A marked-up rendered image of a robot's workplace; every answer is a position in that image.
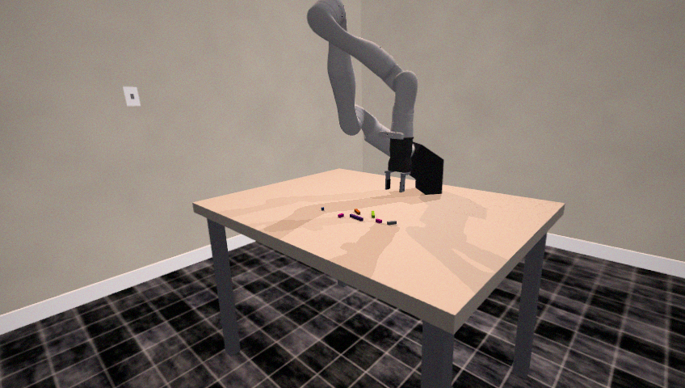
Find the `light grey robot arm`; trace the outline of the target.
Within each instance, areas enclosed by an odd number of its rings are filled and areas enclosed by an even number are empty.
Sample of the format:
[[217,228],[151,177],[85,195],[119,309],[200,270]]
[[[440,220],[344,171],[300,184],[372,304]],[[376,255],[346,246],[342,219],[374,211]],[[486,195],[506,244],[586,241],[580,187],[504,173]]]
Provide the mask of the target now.
[[395,65],[394,59],[379,45],[347,32],[342,0],[317,0],[308,11],[307,21],[317,35],[329,42],[327,72],[342,131],[354,136],[362,129],[364,140],[390,157],[390,138],[379,137],[379,131],[390,130],[369,112],[355,105],[356,82],[351,56],[368,67],[395,92],[393,122],[414,121],[414,103],[418,90],[416,75]]

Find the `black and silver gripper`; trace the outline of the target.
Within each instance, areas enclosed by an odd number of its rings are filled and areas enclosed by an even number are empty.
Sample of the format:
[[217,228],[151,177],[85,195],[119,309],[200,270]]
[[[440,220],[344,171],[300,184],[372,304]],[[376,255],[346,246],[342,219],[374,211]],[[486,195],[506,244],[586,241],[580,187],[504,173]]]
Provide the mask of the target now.
[[390,159],[388,170],[385,171],[385,190],[390,189],[390,173],[397,171],[402,172],[399,192],[405,191],[406,175],[410,175],[412,171],[413,135],[414,122],[392,122],[390,132],[379,131],[379,137],[390,138]]

